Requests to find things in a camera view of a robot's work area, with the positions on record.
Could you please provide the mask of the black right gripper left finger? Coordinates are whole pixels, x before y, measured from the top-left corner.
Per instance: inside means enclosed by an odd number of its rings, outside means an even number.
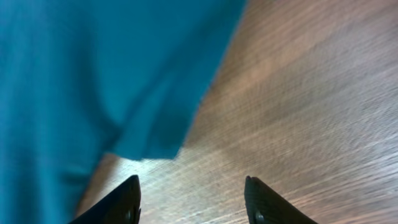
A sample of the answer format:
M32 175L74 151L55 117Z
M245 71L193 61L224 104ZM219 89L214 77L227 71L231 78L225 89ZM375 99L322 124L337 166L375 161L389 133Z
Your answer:
M132 175L70 224L138 224L141 188Z

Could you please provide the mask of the blue t-shirt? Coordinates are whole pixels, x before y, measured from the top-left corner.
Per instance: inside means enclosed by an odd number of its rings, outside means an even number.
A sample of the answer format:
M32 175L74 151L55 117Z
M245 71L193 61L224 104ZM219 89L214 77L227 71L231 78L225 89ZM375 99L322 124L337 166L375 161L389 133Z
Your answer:
M174 158L245 5L2 0L1 222L68 223L107 152Z

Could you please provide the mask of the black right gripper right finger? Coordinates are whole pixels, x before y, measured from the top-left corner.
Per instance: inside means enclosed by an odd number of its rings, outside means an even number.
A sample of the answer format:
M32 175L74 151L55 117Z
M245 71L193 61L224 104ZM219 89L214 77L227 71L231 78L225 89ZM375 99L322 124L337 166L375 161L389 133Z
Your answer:
M244 199L250 224L317 224L257 177L246 177Z

